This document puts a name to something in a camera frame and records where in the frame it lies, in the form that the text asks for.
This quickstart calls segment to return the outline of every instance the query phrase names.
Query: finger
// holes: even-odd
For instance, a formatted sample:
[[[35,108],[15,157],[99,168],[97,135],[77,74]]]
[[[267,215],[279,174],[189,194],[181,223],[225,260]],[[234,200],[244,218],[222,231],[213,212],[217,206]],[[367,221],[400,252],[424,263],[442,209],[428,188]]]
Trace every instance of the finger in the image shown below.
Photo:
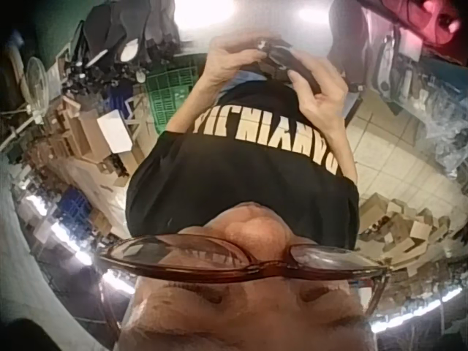
[[[298,95],[299,105],[302,106],[316,106],[317,100],[315,99],[314,92],[312,91],[309,82],[302,75],[291,69],[287,71],[288,77],[291,79],[292,86]]]
[[[344,81],[343,77],[341,76],[340,72],[337,68],[328,60],[327,58],[319,58],[322,65],[328,70],[328,72],[333,76],[335,83],[340,86],[343,91],[348,91],[348,85]]]
[[[228,56],[231,67],[240,67],[246,64],[253,64],[254,62],[262,61],[265,58],[266,53],[255,49],[243,50],[240,53],[232,53]]]
[[[322,63],[320,63],[318,58],[299,50],[292,50],[292,54],[312,72],[312,75],[319,83],[324,95],[330,97],[331,99],[343,98],[342,89],[335,82],[335,79],[331,73]]]
[[[278,34],[266,30],[244,31],[239,33],[226,34],[213,40],[213,45],[225,50],[238,48],[246,45],[253,45],[260,39],[279,39]]]

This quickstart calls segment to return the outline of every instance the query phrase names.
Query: black t-shirt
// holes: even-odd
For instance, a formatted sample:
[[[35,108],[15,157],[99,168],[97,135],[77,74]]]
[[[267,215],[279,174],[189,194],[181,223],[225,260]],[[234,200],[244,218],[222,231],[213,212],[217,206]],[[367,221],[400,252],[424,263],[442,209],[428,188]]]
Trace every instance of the black t-shirt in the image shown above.
[[[132,236],[177,233],[250,201],[296,235],[354,248],[358,190],[281,83],[241,84],[186,134],[162,133],[130,181],[127,223]]]

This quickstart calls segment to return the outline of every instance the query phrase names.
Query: brown eyeglass frame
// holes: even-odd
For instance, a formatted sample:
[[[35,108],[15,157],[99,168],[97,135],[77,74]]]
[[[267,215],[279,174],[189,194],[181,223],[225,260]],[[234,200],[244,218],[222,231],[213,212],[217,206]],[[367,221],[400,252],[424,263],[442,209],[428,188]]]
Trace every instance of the brown eyeglass frame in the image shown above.
[[[382,293],[385,289],[385,285],[388,283],[390,278],[390,268],[386,265],[375,262],[375,266],[363,268],[363,269],[352,269],[352,270],[329,270],[321,268],[310,268],[304,267],[294,259],[291,254],[291,248],[298,246],[307,247],[322,247],[326,249],[338,249],[332,246],[321,246],[316,244],[294,244],[290,245],[285,249],[284,260],[281,261],[259,261],[254,255],[246,251],[241,246],[220,238],[213,238],[205,235],[192,235],[192,234],[168,234],[177,235],[178,238],[181,235],[185,236],[197,236],[198,238],[205,238],[211,241],[221,241],[233,245],[236,249],[242,251],[243,254],[249,260],[249,265],[242,268],[235,268],[231,270],[210,270],[210,269],[197,269],[187,267],[175,267],[167,265],[146,265],[142,263],[130,263],[126,260],[120,260],[112,257],[112,252],[115,248],[124,244],[136,244],[140,241],[154,238],[153,236],[143,236],[139,238],[126,239],[113,246],[110,246],[105,251],[100,252],[94,256],[94,264],[100,271],[106,271],[107,269],[119,269],[129,273],[133,273],[137,276],[144,276],[146,278],[168,280],[171,282],[184,282],[184,283],[198,283],[198,284],[226,284],[226,283],[239,283],[239,282],[250,282],[253,280],[271,278],[275,276],[282,276],[290,279],[304,279],[312,281],[333,281],[333,280],[359,280],[359,279],[372,279],[375,283],[374,293],[369,301],[369,305],[366,310],[366,316],[370,317],[379,303]],[[358,252],[346,250],[354,254],[360,255]],[[105,298],[105,283],[99,282],[99,291],[104,309],[104,315],[109,326],[113,329],[116,335],[116,340],[120,335],[120,325],[113,313],[113,310],[109,304],[109,301]]]

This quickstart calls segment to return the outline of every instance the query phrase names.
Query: green plastic crate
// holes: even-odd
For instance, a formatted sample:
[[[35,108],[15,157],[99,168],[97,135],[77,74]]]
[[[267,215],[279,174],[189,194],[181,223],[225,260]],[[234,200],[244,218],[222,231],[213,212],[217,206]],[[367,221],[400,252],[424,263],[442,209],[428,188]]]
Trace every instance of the green plastic crate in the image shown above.
[[[146,91],[158,134],[189,96],[198,80],[197,65],[203,56],[182,56],[174,63],[154,69],[146,78]]]

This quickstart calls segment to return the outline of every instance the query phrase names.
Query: hand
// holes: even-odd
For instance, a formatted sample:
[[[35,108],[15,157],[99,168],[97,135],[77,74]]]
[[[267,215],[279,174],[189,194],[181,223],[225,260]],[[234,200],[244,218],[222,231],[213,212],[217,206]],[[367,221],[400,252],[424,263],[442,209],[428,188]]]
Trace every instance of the hand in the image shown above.
[[[211,86],[223,86],[238,70],[266,58],[266,53],[254,49],[260,39],[278,38],[268,31],[250,31],[216,37],[211,41],[206,58],[203,81]]]
[[[288,71],[298,95],[299,110],[325,137],[344,131],[343,107],[348,87],[336,68],[326,58],[316,58],[303,51],[293,55],[311,71],[322,90],[314,95],[309,83],[295,71]]]

